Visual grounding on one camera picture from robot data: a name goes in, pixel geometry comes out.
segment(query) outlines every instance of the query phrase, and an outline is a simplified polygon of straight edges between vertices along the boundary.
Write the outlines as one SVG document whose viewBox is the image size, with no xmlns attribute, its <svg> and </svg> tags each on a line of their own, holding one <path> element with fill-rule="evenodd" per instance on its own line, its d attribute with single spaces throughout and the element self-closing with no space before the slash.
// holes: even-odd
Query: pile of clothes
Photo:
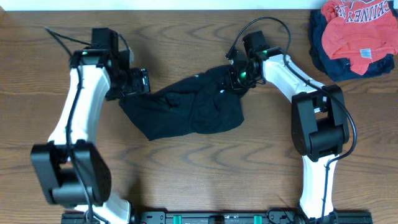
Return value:
<svg viewBox="0 0 398 224">
<path fill-rule="evenodd" d="M 329 0 L 310 16 L 313 64 L 333 81 L 389 73 L 398 53 L 393 1 Z"/>
</svg>

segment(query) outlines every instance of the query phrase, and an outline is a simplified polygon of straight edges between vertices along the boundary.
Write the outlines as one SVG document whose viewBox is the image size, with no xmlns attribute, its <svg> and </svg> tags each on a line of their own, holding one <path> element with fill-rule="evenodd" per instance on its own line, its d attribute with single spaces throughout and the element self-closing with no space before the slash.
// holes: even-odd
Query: wood grain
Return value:
<svg viewBox="0 0 398 224">
<path fill-rule="evenodd" d="M 6 14 L 5 10 L 0 6 L 0 24 L 2 22 L 2 18 L 4 17 L 5 14 Z"/>
<path fill-rule="evenodd" d="M 0 26 L 0 223 L 59 223 L 62 213 L 46 204 L 29 159 L 32 145 L 46 142 L 57 124 L 69 88 L 67 55 L 43 26 L 81 40 L 90 40 L 92 27 L 122 33 L 135 66 L 149 70 L 155 92 L 226 64 L 224 53 L 236 34 L 260 16 L 286 22 L 294 62 L 332 83 L 308 54 L 309 11 L 8 12 Z M 258 29 L 272 45 L 285 46 L 280 25 L 259 22 L 248 31 Z M 370 210 L 375 223 L 396 223 L 398 71 L 339 86 L 359 140 L 354 154 L 337 166 L 333 203 L 340 210 Z M 242 105 L 245 122 L 234 130 L 148 141 L 117 102 L 106 102 L 97 145 L 114 189 L 169 210 L 295 207 L 302 161 L 290 138 L 289 102 L 270 84 L 251 90 Z"/>
</svg>

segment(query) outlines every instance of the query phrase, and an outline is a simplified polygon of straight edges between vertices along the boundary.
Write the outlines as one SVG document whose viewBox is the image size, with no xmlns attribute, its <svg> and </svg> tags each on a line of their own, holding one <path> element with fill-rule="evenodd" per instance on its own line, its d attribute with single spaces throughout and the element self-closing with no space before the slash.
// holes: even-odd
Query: black cloth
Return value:
<svg viewBox="0 0 398 224">
<path fill-rule="evenodd" d="M 119 105 L 149 140 L 229 131 L 244 120 L 240 102 L 244 93 L 222 87 L 229 66 L 212 68 L 153 95 L 123 98 Z"/>
<path fill-rule="evenodd" d="M 347 58 L 331 60 L 322 47 L 322 34 L 327 24 L 326 18 L 320 10 L 311 11 L 309 36 L 312 62 L 319 71 L 326 73 L 333 81 L 377 77 L 383 73 L 390 73 L 394 68 L 392 54 L 387 54 L 383 59 L 369 64 L 368 70 L 364 75 L 352 72 Z"/>
</svg>

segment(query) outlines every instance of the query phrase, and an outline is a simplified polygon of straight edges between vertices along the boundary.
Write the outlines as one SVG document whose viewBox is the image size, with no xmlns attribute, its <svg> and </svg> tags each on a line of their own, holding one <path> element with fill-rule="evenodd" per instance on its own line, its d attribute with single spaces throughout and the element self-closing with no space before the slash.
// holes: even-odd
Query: black cable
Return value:
<svg viewBox="0 0 398 224">
<path fill-rule="evenodd" d="M 352 116 L 350 115 L 350 113 L 348 112 L 347 108 L 346 108 L 339 100 L 337 100 L 333 95 L 329 94 L 327 91 L 325 91 L 325 90 L 323 90 L 323 89 L 321 89 L 321 88 L 315 86 L 314 84 L 312 84 L 312 83 L 311 83 L 311 80 L 306 80 L 304 77 L 302 77 L 300 74 L 298 74 L 298 73 L 289 65 L 289 62 L 286 60 L 286 55 L 287 55 L 287 51 L 288 51 L 288 49 L 289 49 L 289 47 L 290 47 L 290 43 L 291 43 L 291 41 L 292 41 L 292 36 L 291 36 L 290 31 L 289 31 L 289 28 L 286 26 L 286 24 L 285 24 L 284 22 L 280 21 L 279 19 L 276 19 L 276 18 L 274 18 L 274 17 L 268 17 L 268 16 L 267 16 L 267 17 L 260 17 L 260 18 L 257 18 L 257 19 L 255 19 L 255 20 L 251 21 L 251 22 L 250 22 L 248 25 L 246 25 L 246 26 L 240 31 L 240 33 L 238 34 L 237 38 L 235 39 L 234 44 L 231 46 L 230 50 L 229 50 L 228 53 L 226 54 L 227 58 L 229 58 L 229 57 L 231 56 L 231 54 L 233 53 L 233 50 L 234 50 L 234 48 L 235 48 L 235 45 L 236 45 L 236 43 L 237 43 L 239 37 L 241 36 L 241 34 L 242 34 L 251 24 L 253 24 L 253 23 L 257 22 L 257 21 L 263 20 L 263 19 L 271 19 L 271 20 L 273 20 L 273 21 L 277 21 L 277 22 L 279 22 L 280 24 L 282 24 L 282 26 L 284 26 L 285 29 L 286 29 L 286 31 L 287 31 L 287 34 L 288 34 L 288 36 L 289 36 L 289 40 L 288 40 L 288 42 L 287 42 L 287 46 L 286 46 L 286 49 L 285 49 L 285 52 L 284 52 L 284 56 L 283 56 L 285 66 L 286 66 L 297 78 L 301 79 L 306 85 L 308 85 L 308 86 L 310 86 L 310 87 L 312 87 L 312 88 L 318 90 L 320 93 L 322 93 L 323 95 L 325 95 L 325 96 L 327 96 L 328 98 L 330 98 L 331 100 L 333 100 L 333 101 L 344 111 L 344 113 L 346 114 L 346 116 L 347 116 L 347 118 L 348 118 L 348 120 L 349 120 L 349 123 L 350 123 L 350 125 L 351 125 L 351 127 L 352 127 L 352 130 L 353 130 L 353 143 L 352 143 L 352 145 L 351 145 L 351 148 L 350 148 L 345 154 L 343 154 L 342 156 L 335 157 L 335 158 L 329 160 L 329 161 L 326 163 L 326 166 L 325 166 L 325 170 L 326 170 L 326 171 L 325 171 L 325 174 L 326 174 L 326 175 L 325 175 L 325 191 L 324 191 L 323 199 L 322 199 L 322 200 L 323 200 L 323 203 L 322 203 L 322 216 L 321 216 L 321 219 L 320 219 L 320 223 L 323 223 L 323 219 L 324 219 L 324 217 L 325 217 L 324 212 L 325 212 L 325 205 L 326 205 L 326 195 L 327 195 L 327 192 L 328 192 L 328 176 L 329 176 L 330 164 L 331 164 L 332 162 L 336 162 L 336 161 L 338 161 L 338 160 L 340 160 L 340 159 L 346 158 L 347 156 L 349 156 L 349 155 L 354 151 L 354 148 L 355 148 L 355 146 L 356 146 L 356 141 L 357 141 L 357 139 L 358 139 L 358 134 L 357 134 L 357 132 L 356 132 L 356 126 L 355 126 L 354 120 L 353 120 Z"/>
<path fill-rule="evenodd" d="M 71 57 L 72 54 L 71 54 L 70 50 L 58 38 L 59 35 L 54 34 L 53 31 L 48 29 L 48 27 L 46 27 L 45 30 L 65 49 L 65 51 Z M 70 108 L 69 117 L 68 117 L 68 121 L 67 121 L 67 126 L 65 127 L 65 129 L 66 129 L 66 134 L 65 135 L 66 135 L 66 142 L 67 142 L 66 145 L 67 145 L 68 154 L 70 156 L 70 161 L 71 161 L 73 167 L 75 168 L 76 177 L 77 177 L 81 187 L 83 188 L 83 193 L 84 193 L 84 195 L 86 197 L 86 201 L 87 201 L 87 204 L 88 204 L 88 216 L 89 216 L 88 222 L 90 223 L 94 219 L 93 218 L 93 216 L 94 216 L 93 215 L 93 204 L 91 202 L 90 196 L 88 195 L 88 190 L 87 190 L 86 184 L 84 183 L 83 178 L 81 176 L 81 172 L 79 170 L 79 167 L 77 166 L 76 159 L 75 159 L 75 154 L 72 152 L 72 144 L 71 144 L 72 140 L 71 140 L 71 136 L 70 136 L 73 114 L 75 113 L 77 101 L 79 99 L 81 89 L 83 88 L 83 84 L 82 84 L 83 83 L 83 74 L 80 72 L 79 68 L 76 68 L 76 70 L 77 70 L 79 82 L 78 82 L 78 85 L 77 85 L 77 91 L 76 91 L 75 98 L 73 99 L 73 103 L 72 103 L 72 106 Z"/>
<path fill-rule="evenodd" d="M 127 42 L 126 42 L 126 40 L 124 39 L 124 37 L 123 37 L 121 34 L 119 34 L 119 37 L 120 37 L 120 39 L 122 39 L 124 45 L 125 45 L 126 48 L 129 50 L 129 45 L 127 44 Z"/>
<path fill-rule="evenodd" d="M 69 57 L 72 57 L 72 53 L 68 49 L 67 46 L 54 34 L 52 30 L 50 30 L 48 27 L 44 27 L 44 29 L 62 46 L 62 48 L 67 52 Z"/>
<path fill-rule="evenodd" d="M 81 40 L 77 40 L 77 39 L 73 39 L 73 38 L 71 38 L 71 37 L 67 37 L 67 36 L 61 35 L 61 34 L 59 34 L 59 33 L 57 33 L 57 32 L 52 31 L 52 30 L 51 30 L 50 28 L 48 28 L 48 27 L 44 27 L 44 29 L 47 30 L 47 32 L 49 32 L 49 33 L 52 34 L 52 35 L 56 35 L 56 36 L 59 36 L 59 37 L 61 37 L 61 38 L 64 38 L 64 39 L 67 39 L 67 40 L 70 40 L 70 41 L 72 41 L 72 42 L 76 42 L 76 43 L 79 43 L 79 44 L 85 44 L 85 45 L 91 46 L 91 43 L 87 43 L 87 42 L 84 42 L 84 41 L 81 41 Z"/>
</svg>

